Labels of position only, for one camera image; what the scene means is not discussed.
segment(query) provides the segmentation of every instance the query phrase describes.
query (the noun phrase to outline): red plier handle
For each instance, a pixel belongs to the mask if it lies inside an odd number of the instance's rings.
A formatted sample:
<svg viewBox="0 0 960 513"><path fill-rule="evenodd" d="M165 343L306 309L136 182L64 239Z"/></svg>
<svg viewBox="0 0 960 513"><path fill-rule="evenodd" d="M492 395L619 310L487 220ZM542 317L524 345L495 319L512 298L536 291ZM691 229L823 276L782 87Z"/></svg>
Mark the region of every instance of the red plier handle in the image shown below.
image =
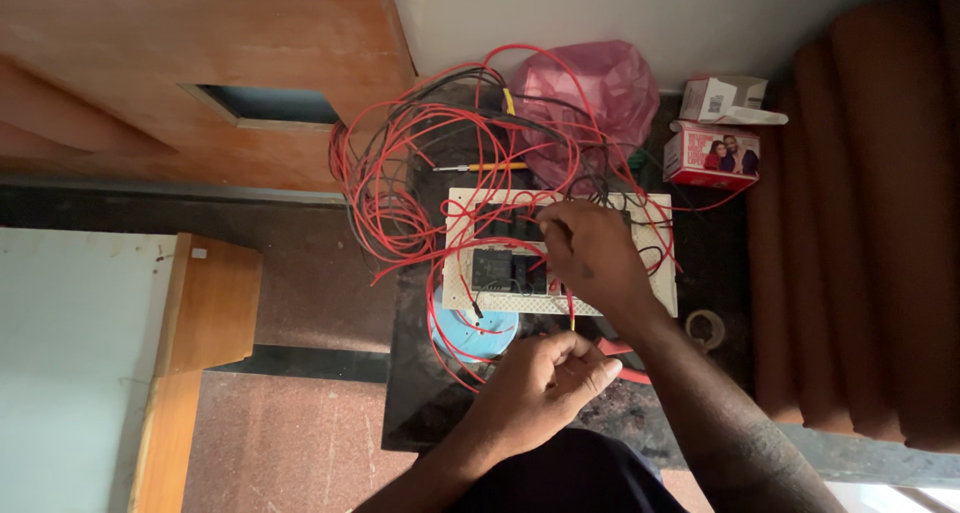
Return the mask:
<svg viewBox="0 0 960 513"><path fill-rule="evenodd" d="M600 351L603 352L604 355L617 355L618 353L627 353L634 350L622 340L612 341L603 337L598 338L595 344L596 347L600 348ZM650 383L650 376L647 374L647 372L628 369L626 367L621 369L620 373L618 373L616 377L621 379L629 379L630 381L635 381L636 383Z"/></svg>

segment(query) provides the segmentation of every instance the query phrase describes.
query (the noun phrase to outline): granite countertop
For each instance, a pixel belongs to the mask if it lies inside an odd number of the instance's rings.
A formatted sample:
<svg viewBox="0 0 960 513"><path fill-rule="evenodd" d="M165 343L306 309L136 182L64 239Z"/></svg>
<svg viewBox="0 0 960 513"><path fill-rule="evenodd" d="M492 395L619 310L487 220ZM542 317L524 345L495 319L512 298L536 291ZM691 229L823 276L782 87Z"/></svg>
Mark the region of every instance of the granite countertop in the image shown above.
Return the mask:
<svg viewBox="0 0 960 513"><path fill-rule="evenodd" d="M662 158L671 133L668 124L679 112L678 98L664 98L645 145L654 158ZM442 149L426 151L437 165L476 162L474 138L447 140ZM674 203L706 205L725 193L713 189L682 187L661 181L660 169L649 162L640 173L640 184L649 192L673 196ZM530 175L516 173L514 188L531 188ZM474 187L476 175L433 173L418 157L411 159L408 188L433 215L443 221L440 201L450 187ZM683 272L676 275L678 319L698 309L716 312L726 326L726 339L710 352L748 394L753 391L753 355L750 340L750 288L746 247L746 214L742 197L715 210L679 213L674 220L676 257ZM390 373L384 414L382 446L392 450L423 451L436 445L462 419L474 394L456 383L436 360L426 323L426 274L419 264L399 271L397 305L390 346ZM561 316L521 315L521 335L536 334L569 322ZM591 321L580 319L578 331L590 335ZM452 359L451 369L458 368ZM470 365L481 376L490 365ZM466 373L461 377L467 380ZM623 440L665 469L685 469L686 462L670 429L653 387L617 380L588 404L573 426L589 428ZM798 425L783 424L786 435L827 480L870 482L906 486L960 488L960 455L936 454L873 440L826 434Z"/></svg>

